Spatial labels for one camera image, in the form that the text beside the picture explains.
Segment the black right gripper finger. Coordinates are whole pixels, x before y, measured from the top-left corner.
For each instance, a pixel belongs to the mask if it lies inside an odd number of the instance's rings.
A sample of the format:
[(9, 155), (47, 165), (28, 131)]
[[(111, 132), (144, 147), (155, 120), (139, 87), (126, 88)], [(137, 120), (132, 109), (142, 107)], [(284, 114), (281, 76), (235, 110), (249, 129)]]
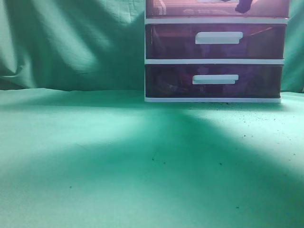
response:
[(250, 10), (252, 0), (240, 0), (238, 5), (235, 7), (235, 11), (239, 13), (246, 13)]

